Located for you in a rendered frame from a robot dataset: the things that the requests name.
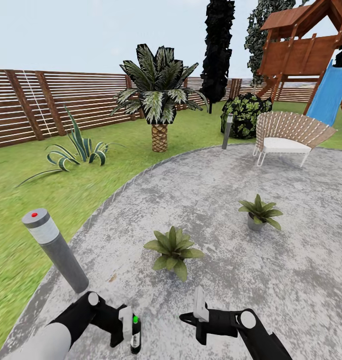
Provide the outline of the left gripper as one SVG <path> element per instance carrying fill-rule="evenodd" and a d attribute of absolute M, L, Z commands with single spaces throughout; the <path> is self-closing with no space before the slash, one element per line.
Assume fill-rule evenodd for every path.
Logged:
<path fill-rule="evenodd" d="M 111 334 L 111 338 L 110 338 L 110 346 L 112 348 L 116 347 L 118 344 L 120 344 L 124 338 L 123 338 L 123 323 L 118 319 L 118 315 L 119 315 L 119 310 L 125 308 L 126 305 L 123 304 L 121 305 L 118 309 L 114 309 L 113 307 L 112 312 L 107 320 L 107 322 L 105 323 L 105 325 L 103 325 L 103 327 L 101 327 L 102 330 L 108 332 Z"/>

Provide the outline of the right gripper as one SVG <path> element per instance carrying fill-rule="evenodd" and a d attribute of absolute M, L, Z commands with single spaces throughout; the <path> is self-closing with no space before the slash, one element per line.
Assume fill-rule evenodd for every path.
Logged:
<path fill-rule="evenodd" d="M 189 313 L 182 313 L 179 319 L 187 324 L 196 327 L 196 339 L 201 345 L 206 345 L 206 334 L 221 335 L 220 327 L 220 311 L 217 309 L 208 309 L 209 321 L 200 322 L 194 315 L 193 311 Z"/>

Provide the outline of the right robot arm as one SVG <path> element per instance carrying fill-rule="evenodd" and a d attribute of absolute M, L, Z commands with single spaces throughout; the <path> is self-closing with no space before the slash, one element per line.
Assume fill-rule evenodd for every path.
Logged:
<path fill-rule="evenodd" d="M 206 334 L 234 338 L 240 334 L 252 360 L 293 360 L 280 338 L 275 333 L 269 335 L 252 310 L 207 309 L 201 286 L 195 288 L 193 311 L 182 313 L 179 319 L 196 327 L 196 339 L 201 345 L 206 345 Z"/>

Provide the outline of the insectifuge atomizer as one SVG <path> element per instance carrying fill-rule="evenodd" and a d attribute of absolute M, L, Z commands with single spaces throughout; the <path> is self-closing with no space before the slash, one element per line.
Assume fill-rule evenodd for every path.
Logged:
<path fill-rule="evenodd" d="M 141 321 L 137 316 L 133 317 L 132 328 L 135 334 L 131 338 L 131 352 L 137 355 L 141 348 Z"/>

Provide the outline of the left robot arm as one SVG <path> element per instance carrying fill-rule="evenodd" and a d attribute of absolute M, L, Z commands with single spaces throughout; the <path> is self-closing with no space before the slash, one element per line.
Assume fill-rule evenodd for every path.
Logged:
<path fill-rule="evenodd" d="M 133 317 L 131 306 L 123 304 L 114 309 L 97 293 L 88 291 L 2 360 L 64 360 L 89 324 L 110 333 L 110 346 L 114 348 L 123 340 L 131 341 Z"/>

